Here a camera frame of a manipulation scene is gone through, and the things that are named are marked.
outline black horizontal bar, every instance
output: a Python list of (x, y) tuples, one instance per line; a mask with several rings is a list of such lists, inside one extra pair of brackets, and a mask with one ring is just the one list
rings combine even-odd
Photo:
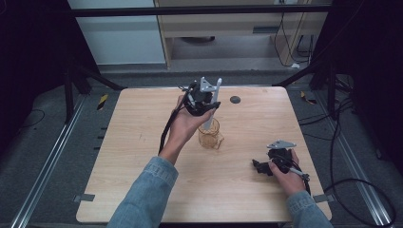
[(121, 9), (72, 9), (50, 11), (74, 17), (111, 17), (146, 15), (184, 15), (184, 14), (227, 14), (227, 13), (274, 13), (274, 12), (323, 12), (348, 6), (331, 4), (315, 5), (267, 5), (267, 6), (203, 6), (203, 7), (161, 7), (161, 8), (121, 8)]

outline sleeve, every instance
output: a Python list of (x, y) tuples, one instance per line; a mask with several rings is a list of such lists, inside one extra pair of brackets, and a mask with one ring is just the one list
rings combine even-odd
[(133, 182), (107, 227), (158, 227), (178, 171), (169, 161), (154, 157)]
[(295, 227), (333, 227), (306, 191), (295, 193), (287, 200), (287, 207)]

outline wall socket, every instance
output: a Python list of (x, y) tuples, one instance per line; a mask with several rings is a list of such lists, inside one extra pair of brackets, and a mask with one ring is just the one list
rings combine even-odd
[(275, 5), (292, 5), (297, 3), (298, 0), (275, 0)]

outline person's right hand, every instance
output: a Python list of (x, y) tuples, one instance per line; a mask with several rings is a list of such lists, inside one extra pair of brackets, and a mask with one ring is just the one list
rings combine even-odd
[[(291, 154), (293, 156), (293, 161), (298, 164), (299, 160), (294, 149), (291, 149)], [(273, 175), (278, 179), (279, 184), (283, 188), (285, 194), (290, 197), (297, 192), (305, 191), (305, 184), (302, 181), (302, 178), (294, 173), (289, 171), (288, 173), (282, 173), (278, 167), (269, 161), (269, 167), (273, 172)]]

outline hand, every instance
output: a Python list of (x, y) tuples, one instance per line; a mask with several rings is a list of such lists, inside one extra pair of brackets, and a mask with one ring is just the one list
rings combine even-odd
[[(291, 154), (293, 156), (293, 161), (298, 164), (299, 159), (294, 149), (291, 149)], [(288, 197), (294, 195), (297, 192), (305, 191), (305, 184), (298, 174), (291, 171), (284, 174), (271, 161), (269, 161), (269, 167), (272, 170), (273, 175), (278, 179), (279, 184)]]
[[(177, 106), (182, 98), (183, 95), (178, 98)], [(212, 109), (200, 117), (195, 117), (186, 108), (181, 109), (169, 128), (168, 141), (159, 156), (175, 164), (183, 146), (192, 138), (198, 127), (213, 116), (214, 112), (215, 109)]]

